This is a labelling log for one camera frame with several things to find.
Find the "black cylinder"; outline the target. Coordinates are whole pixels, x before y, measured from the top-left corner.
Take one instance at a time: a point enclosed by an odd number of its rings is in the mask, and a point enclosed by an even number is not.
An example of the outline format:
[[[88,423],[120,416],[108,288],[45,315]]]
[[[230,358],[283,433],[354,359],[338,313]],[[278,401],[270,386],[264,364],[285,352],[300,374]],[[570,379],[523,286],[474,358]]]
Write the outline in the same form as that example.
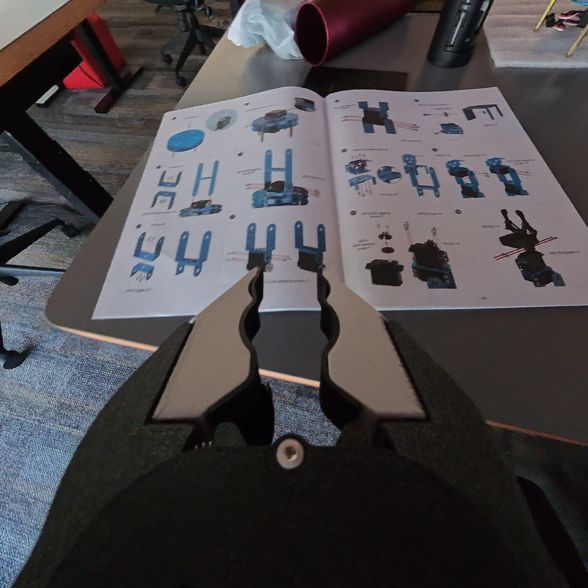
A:
[[[439,68],[459,68],[472,58],[476,39],[493,1],[446,1],[427,60]]]

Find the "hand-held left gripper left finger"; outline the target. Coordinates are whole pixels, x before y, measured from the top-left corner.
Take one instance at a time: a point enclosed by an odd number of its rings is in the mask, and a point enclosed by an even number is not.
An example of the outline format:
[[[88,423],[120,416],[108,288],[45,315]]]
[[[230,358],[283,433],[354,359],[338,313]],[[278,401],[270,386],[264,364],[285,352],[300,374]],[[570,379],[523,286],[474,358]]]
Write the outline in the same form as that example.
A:
[[[254,268],[195,318],[153,412],[156,422],[203,422],[261,386],[252,339],[259,330],[263,269]]]

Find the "red box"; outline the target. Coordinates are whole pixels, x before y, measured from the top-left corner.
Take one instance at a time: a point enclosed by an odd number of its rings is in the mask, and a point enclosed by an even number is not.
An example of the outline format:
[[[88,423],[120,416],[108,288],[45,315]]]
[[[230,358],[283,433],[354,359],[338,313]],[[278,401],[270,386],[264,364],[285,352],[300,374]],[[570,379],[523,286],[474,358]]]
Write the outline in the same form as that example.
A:
[[[125,83],[128,77],[126,73],[123,73],[123,67],[126,65],[126,61],[109,32],[105,21],[99,15],[93,13],[87,18],[86,22],[92,27],[97,40],[105,50],[114,68],[120,74],[121,81]],[[82,62],[72,73],[63,79],[63,84],[68,89],[105,89],[107,86],[111,86],[110,91],[107,92],[95,107],[96,113],[106,114],[116,99],[118,99],[120,92],[111,84],[105,70],[95,59],[94,55],[92,55],[84,39],[80,37],[78,29],[74,32],[72,45],[81,56]]]

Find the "wooden edged table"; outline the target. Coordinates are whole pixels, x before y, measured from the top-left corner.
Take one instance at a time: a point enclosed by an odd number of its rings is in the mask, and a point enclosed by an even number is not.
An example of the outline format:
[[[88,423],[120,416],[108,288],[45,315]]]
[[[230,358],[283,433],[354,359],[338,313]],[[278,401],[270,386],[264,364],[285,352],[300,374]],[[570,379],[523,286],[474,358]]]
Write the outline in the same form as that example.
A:
[[[142,72],[120,74],[88,19],[105,1],[1,1],[1,146],[10,146],[93,224],[113,198],[28,115],[27,110],[81,61],[78,32],[110,91],[95,107],[107,113]]]

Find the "black office chair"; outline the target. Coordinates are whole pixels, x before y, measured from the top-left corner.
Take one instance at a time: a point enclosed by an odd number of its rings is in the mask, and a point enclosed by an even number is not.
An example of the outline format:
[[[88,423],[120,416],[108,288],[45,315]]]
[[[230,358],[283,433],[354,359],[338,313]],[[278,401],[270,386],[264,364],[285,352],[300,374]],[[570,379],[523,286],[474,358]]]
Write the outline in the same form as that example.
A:
[[[210,25],[201,25],[197,19],[196,12],[199,9],[204,10],[209,17],[212,17],[212,9],[204,1],[148,1],[155,5],[155,12],[162,8],[172,8],[178,17],[178,25],[181,35],[168,41],[159,49],[161,59],[165,64],[172,64],[172,56],[169,51],[180,44],[183,48],[174,67],[176,83],[180,87],[185,87],[187,82],[181,74],[181,70],[187,57],[191,55],[195,48],[198,48],[200,54],[206,57],[207,48],[211,50],[215,47],[215,40],[219,40],[224,35],[224,29]]]

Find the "white crumpled wrap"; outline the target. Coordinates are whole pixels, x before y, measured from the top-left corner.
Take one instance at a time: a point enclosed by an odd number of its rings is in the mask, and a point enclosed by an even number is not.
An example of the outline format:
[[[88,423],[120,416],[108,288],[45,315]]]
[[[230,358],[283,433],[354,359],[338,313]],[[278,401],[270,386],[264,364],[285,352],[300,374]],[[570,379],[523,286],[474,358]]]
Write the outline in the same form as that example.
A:
[[[266,44],[285,60],[302,59],[295,41],[296,14],[303,1],[245,1],[229,31],[235,45],[252,48]]]

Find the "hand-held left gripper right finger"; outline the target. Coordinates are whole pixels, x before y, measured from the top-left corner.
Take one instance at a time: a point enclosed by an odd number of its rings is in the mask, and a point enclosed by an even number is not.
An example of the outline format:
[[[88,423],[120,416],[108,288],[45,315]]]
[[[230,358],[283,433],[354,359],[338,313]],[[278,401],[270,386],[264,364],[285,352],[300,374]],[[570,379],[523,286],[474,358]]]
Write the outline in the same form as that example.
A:
[[[335,273],[318,273],[320,328],[327,338],[320,406],[330,420],[423,420],[425,411],[386,320]]]

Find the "open instruction manual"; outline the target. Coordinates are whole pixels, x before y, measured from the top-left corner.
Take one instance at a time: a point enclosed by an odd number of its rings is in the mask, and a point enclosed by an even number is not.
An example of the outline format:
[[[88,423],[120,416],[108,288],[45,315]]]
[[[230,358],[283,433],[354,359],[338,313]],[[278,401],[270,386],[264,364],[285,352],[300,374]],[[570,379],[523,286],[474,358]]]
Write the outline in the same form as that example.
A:
[[[264,311],[334,273],[381,311],[587,305],[587,227],[497,88],[285,87],[168,112],[93,319]]]

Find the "red metal tube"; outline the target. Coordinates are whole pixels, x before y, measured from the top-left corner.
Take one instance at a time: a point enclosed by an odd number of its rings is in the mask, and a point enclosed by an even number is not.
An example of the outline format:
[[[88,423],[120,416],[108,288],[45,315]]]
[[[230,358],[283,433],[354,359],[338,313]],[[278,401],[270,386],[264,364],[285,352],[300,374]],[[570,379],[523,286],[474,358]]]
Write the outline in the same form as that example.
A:
[[[404,17],[416,1],[306,1],[295,40],[306,62],[319,66]]]

